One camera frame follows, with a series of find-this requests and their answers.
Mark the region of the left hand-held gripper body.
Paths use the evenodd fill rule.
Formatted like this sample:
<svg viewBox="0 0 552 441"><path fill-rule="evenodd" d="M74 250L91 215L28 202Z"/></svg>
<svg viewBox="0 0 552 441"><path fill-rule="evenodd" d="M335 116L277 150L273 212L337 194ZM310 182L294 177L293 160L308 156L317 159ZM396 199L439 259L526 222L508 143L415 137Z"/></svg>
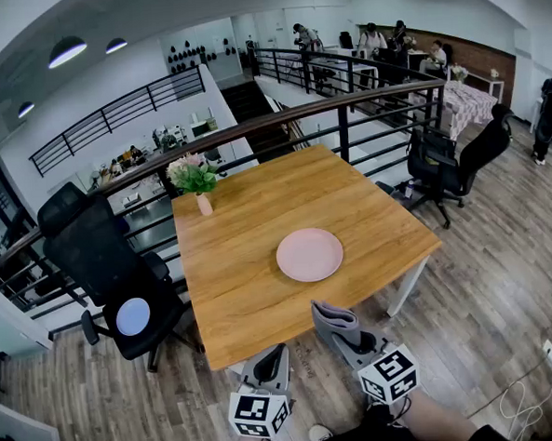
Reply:
<svg viewBox="0 0 552 441"><path fill-rule="evenodd" d="M243 362L237 372L239 386L230 396L228 421L240 436L276 438L290 415L289 348L284 343L270 348L274 346L284 346L285 350L273 381L255 378L254 367L261 352Z"/></svg>

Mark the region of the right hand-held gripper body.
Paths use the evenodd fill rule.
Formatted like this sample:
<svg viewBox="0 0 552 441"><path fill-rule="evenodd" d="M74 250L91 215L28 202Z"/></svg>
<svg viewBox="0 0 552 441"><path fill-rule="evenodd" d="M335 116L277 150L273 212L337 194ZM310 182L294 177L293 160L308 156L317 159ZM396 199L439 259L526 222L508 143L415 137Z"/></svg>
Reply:
<svg viewBox="0 0 552 441"><path fill-rule="evenodd" d="M417 359L404 344L394 344L382 336L375 336L374 353L356 354L352 345L347 345L337 335L333 340L362 391L372 399L394 404L420 385Z"/></svg>

